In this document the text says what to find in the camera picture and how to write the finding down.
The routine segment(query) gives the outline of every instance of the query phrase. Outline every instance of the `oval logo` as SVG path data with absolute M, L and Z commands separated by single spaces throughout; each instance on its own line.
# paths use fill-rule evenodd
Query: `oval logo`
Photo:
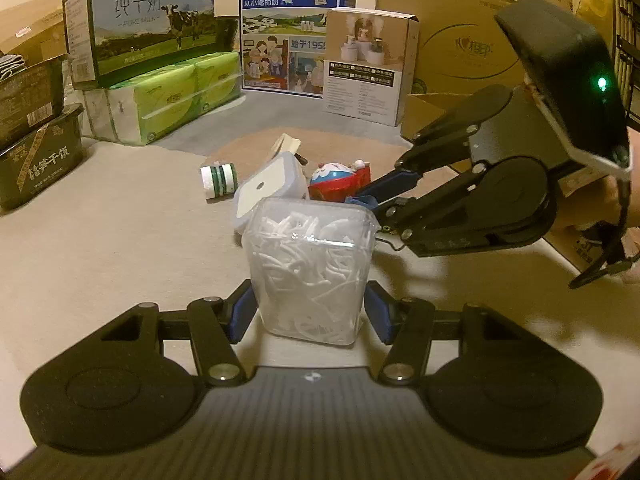
M 475 23 L 449 25 L 432 34 L 420 46 L 420 58 L 429 72 L 460 79 L 495 77 L 518 63 L 499 29 Z

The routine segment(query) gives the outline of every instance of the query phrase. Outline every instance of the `cow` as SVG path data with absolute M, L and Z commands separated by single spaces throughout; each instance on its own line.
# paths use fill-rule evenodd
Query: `cow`
M 178 42 L 178 50 L 182 50 L 182 38 L 191 35 L 193 44 L 200 37 L 202 29 L 200 27 L 200 15 L 197 10 L 189 12 L 188 10 L 178 11 L 177 5 L 168 5 L 160 7 L 166 12 L 169 18 L 169 25 L 174 38 Z

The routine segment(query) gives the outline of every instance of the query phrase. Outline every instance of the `black cable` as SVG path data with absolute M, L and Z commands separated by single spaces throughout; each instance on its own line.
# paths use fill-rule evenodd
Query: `black cable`
M 608 274 L 607 267 L 602 269 L 602 266 L 607 262 L 607 259 L 611 256 L 617 244 L 622 240 L 622 237 L 625 234 L 626 219 L 629 214 L 629 203 L 631 200 L 631 183 L 626 180 L 619 179 L 617 184 L 618 202 L 620 203 L 620 218 L 618 219 L 616 230 L 614 231 L 607 246 L 603 248 L 600 257 L 587 267 L 584 272 L 572 279 L 569 283 L 569 288 L 580 288 L 581 286 L 594 282 L 598 278 Z

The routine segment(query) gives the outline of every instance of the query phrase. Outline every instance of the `blue milk box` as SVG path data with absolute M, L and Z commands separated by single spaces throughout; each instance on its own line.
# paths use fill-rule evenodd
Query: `blue milk box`
M 356 0 L 240 0 L 242 88 L 322 97 L 326 16 Z

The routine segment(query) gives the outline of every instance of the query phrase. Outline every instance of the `barcode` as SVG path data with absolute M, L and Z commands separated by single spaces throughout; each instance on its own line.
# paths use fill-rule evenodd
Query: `barcode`
M 48 103 L 27 115 L 27 122 L 29 123 L 29 126 L 33 126 L 40 121 L 44 121 L 44 119 L 48 119 L 52 115 L 53 106 L 51 106 L 51 103 Z
M 89 77 L 89 64 L 78 63 L 76 65 L 76 79 L 86 80 Z

